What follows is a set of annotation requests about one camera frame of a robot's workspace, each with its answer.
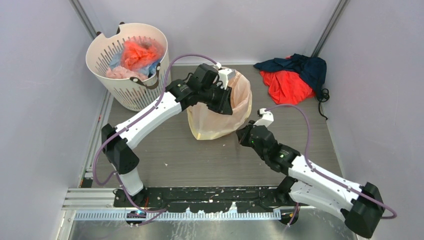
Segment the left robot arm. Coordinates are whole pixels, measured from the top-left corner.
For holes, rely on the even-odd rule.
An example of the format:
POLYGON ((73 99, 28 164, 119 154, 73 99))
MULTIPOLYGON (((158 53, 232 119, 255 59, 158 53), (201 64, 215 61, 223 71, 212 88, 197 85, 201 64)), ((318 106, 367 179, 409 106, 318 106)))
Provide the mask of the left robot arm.
POLYGON ((146 200, 145 186, 137 170, 140 160, 134 148, 166 120, 198 103, 212 112, 232 115, 229 81, 235 76, 231 68, 202 63, 185 79, 172 81, 163 94, 129 120, 102 128, 102 152, 113 165, 129 203, 138 207, 146 200))

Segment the white slotted laundry basket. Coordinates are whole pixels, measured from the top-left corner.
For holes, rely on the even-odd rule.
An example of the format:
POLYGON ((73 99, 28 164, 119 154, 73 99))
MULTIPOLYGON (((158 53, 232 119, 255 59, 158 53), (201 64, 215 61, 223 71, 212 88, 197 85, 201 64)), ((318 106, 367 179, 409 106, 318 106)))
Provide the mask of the white slotted laundry basket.
POLYGON ((91 73, 123 107, 138 112, 161 94, 165 73, 170 65, 168 40, 162 31, 152 25, 123 23, 111 37, 99 33, 88 47, 85 61, 91 73), (137 82, 128 77, 123 79, 107 77, 113 56, 124 50, 124 43, 129 40, 142 40, 144 37, 157 41, 164 47, 164 56, 158 63, 159 69, 155 69, 146 80, 137 82))

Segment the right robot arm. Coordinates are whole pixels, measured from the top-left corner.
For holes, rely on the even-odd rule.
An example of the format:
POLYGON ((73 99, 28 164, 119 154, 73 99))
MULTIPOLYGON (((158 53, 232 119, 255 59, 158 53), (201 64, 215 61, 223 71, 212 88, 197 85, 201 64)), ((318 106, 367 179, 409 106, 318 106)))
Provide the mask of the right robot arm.
POLYGON ((299 151, 279 143, 266 126, 253 121, 236 135, 242 146, 252 148, 268 167, 286 176, 276 190, 281 204, 313 206, 339 218, 355 234, 373 236, 385 211, 377 204, 383 201, 377 186, 346 180, 307 162, 299 151))

